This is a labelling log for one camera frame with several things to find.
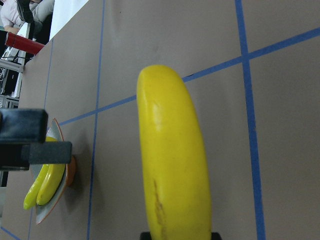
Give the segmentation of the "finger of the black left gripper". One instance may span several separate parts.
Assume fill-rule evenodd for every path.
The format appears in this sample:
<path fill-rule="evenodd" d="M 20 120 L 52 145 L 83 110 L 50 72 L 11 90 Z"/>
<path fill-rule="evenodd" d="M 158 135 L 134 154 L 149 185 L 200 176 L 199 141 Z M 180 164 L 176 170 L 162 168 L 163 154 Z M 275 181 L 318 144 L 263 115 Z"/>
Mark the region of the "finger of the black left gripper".
<path fill-rule="evenodd" d="M 69 141 L 0 146 L 1 171 L 28 171 L 31 165 L 69 164 L 71 159 L 72 143 Z"/>
<path fill-rule="evenodd" d="M 48 114 L 44 109 L 2 108 L 0 110 L 0 142 L 2 144 L 43 143 Z"/>

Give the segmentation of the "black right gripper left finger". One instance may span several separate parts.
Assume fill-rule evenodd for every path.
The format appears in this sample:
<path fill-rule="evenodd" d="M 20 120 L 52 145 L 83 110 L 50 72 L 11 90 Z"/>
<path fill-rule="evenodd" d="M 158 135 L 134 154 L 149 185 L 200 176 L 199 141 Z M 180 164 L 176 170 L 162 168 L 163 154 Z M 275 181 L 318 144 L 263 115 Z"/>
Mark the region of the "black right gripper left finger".
<path fill-rule="evenodd" d="M 142 232 L 139 236 L 140 240 L 151 240 L 151 233 L 148 231 Z"/>

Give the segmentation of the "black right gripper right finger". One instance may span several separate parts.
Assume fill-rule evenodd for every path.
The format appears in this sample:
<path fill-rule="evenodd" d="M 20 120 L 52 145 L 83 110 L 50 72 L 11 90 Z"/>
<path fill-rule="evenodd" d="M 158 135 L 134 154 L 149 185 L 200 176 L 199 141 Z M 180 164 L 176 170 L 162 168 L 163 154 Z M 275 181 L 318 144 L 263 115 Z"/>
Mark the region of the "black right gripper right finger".
<path fill-rule="evenodd" d="M 218 232 L 212 232 L 211 233 L 211 240 L 222 240 L 222 237 Z"/>

